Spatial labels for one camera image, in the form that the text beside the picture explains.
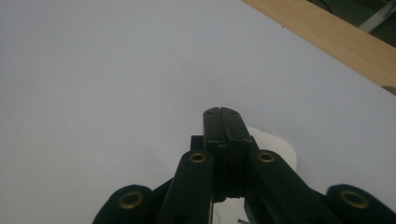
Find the brass screw insert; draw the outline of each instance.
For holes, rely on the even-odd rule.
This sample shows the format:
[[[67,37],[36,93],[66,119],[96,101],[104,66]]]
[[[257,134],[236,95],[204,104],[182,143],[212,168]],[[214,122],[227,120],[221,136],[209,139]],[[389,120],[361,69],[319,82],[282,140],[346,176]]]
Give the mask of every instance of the brass screw insert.
[[[347,204],[349,204],[352,207],[356,207],[359,209],[364,209],[368,208],[370,206],[369,202],[367,199],[365,199],[363,196],[361,196],[359,193],[344,189],[343,191],[340,192],[341,199]]]
[[[119,199],[119,206],[123,209],[133,209],[143,202],[143,194],[140,191],[130,191]]]
[[[275,157],[271,153],[268,153],[268,152],[259,153],[257,155],[257,158],[259,159],[259,161],[263,161],[263,162],[275,161]]]
[[[190,155],[190,161],[192,162],[204,162],[206,161],[206,155],[204,153],[196,152]]]

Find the wooden board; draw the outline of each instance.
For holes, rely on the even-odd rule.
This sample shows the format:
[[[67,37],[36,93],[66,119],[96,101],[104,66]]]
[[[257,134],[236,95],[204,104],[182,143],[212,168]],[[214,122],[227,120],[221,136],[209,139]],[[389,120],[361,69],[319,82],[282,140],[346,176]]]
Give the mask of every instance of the wooden board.
[[[396,87],[396,48],[306,0],[243,0],[380,86]]]

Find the white surface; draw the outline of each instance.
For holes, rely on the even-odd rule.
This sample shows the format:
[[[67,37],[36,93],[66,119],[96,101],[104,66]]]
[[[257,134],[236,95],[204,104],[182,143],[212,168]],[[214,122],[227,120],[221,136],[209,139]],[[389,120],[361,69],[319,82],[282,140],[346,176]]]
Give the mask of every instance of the white surface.
[[[396,100],[236,0],[0,1],[0,223],[90,223],[227,106],[396,210]]]
[[[248,127],[250,135],[253,135],[259,149],[266,149],[276,152],[295,171],[297,157],[294,148],[285,140],[278,136],[262,132],[253,127]],[[213,206],[214,216],[212,224],[237,223],[238,219],[248,221],[244,209],[244,199],[227,199],[223,203],[215,203]]]

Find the black plastic part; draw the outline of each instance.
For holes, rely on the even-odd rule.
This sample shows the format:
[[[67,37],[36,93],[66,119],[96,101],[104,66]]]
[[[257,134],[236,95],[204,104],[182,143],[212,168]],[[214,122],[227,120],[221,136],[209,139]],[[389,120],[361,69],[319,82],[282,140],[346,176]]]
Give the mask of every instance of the black plastic part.
[[[254,149],[258,150],[258,147],[238,112],[224,107],[206,110],[204,150],[215,157],[215,203],[226,198],[244,197],[248,182],[245,161]]]
[[[208,224],[212,220],[214,160],[202,150],[183,155],[157,224]]]
[[[330,187],[326,204],[345,223],[396,223],[396,214],[388,207],[366,191],[349,185]]]
[[[275,152],[259,150],[241,116],[228,108],[204,113],[204,135],[191,137],[175,177],[154,191],[117,190],[93,224],[208,224],[212,205],[244,197],[250,224],[396,223],[396,214],[362,189],[310,189]]]
[[[275,152],[251,153],[248,173],[254,186],[250,190],[259,195],[275,223],[341,223]]]
[[[122,208],[120,200],[123,196],[132,192],[137,193],[141,202],[132,208]],[[155,221],[151,207],[152,192],[150,189],[132,185],[114,192],[99,213],[96,215],[93,224],[115,224],[115,223],[133,223],[133,224],[152,224]]]
[[[249,224],[275,224],[262,202],[251,202],[245,199],[244,208]]]

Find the white object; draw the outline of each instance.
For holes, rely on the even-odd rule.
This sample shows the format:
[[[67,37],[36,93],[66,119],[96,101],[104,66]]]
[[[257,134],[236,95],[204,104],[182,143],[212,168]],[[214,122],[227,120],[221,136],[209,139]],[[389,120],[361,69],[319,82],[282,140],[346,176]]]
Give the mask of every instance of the white object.
[[[260,149],[276,152],[295,171],[297,157],[294,148],[285,140],[259,129],[248,127]],[[213,224],[237,223],[238,219],[248,221],[244,209],[244,199],[227,199],[223,203],[215,203],[213,207]]]
[[[376,27],[378,27],[382,22],[387,20],[396,11],[396,0],[389,0],[387,4],[379,9],[370,19],[365,21],[360,29],[367,33],[371,33]]]

